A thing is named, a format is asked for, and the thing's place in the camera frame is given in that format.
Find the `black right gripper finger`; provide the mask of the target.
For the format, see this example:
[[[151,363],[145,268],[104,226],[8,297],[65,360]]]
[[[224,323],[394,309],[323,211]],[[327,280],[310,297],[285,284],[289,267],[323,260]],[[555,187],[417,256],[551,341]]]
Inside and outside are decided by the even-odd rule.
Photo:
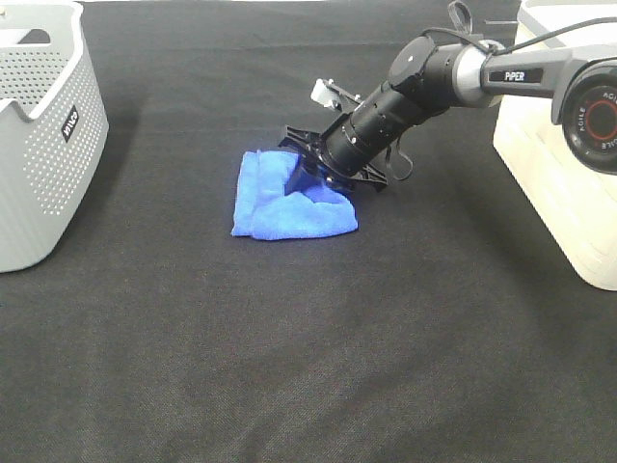
[[[321,179],[321,173],[315,166],[299,162],[287,180],[283,193],[290,195],[294,192],[303,192],[312,186],[319,185]]]

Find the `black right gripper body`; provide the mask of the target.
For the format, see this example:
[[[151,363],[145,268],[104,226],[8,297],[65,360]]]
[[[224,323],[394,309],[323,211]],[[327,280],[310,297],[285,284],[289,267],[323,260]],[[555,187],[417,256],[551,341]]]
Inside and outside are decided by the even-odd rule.
[[[338,172],[327,162],[327,146],[322,135],[317,132],[285,125],[279,147],[293,149],[298,153],[295,166],[299,162],[315,166],[321,173],[320,184],[337,193],[351,193],[361,184],[372,186],[376,191],[381,191],[389,185],[386,175],[371,164],[361,167],[351,176]]]

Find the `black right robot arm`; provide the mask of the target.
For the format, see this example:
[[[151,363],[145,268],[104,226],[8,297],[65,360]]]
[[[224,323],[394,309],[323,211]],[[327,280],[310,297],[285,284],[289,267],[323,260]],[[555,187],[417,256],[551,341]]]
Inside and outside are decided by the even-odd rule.
[[[388,180],[371,161],[396,149],[410,127],[451,107],[491,107],[504,95],[550,99],[550,119],[561,126],[578,161],[615,174],[615,45],[518,52],[471,39],[438,45],[423,35],[402,49],[386,80],[367,98],[331,80],[315,82],[312,100],[339,116],[321,133],[286,128],[281,144],[299,158],[284,192],[320,182],[334,190],[358,183],[381,190]]]

